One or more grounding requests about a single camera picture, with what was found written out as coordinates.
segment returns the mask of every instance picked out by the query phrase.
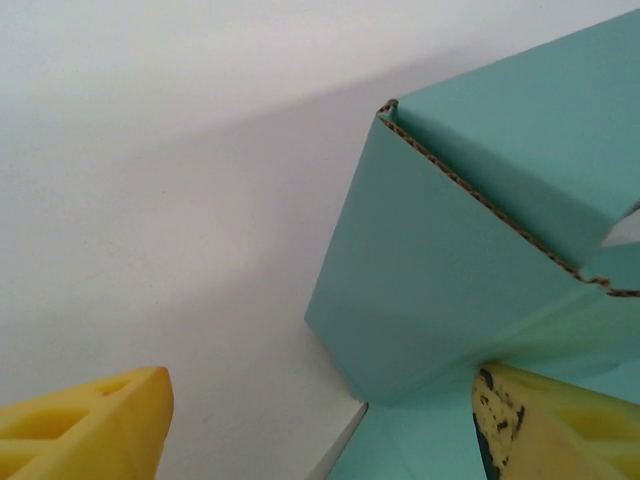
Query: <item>yellow triangular block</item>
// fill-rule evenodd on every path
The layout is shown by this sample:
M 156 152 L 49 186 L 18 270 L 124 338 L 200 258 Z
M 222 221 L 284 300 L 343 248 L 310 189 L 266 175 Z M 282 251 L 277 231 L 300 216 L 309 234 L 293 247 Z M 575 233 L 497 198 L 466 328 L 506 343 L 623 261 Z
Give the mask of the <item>yellow triangular block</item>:
M 503 365 L 472 403 L 488 480 L 640 479 L 639 405 Z
M 151 480 L 172 416 L 162 367 L 4 407 L 0 480 Z

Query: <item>white wall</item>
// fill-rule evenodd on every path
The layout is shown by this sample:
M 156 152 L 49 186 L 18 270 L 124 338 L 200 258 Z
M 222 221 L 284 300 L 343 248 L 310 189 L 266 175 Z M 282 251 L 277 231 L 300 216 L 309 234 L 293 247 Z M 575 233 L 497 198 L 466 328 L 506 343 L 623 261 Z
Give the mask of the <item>white wall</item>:
M 0 3 L 0 403 L 142 364 L 161 478 L 300 479 L 359 408 L 302 323 L 387 98 L 637 0 Z

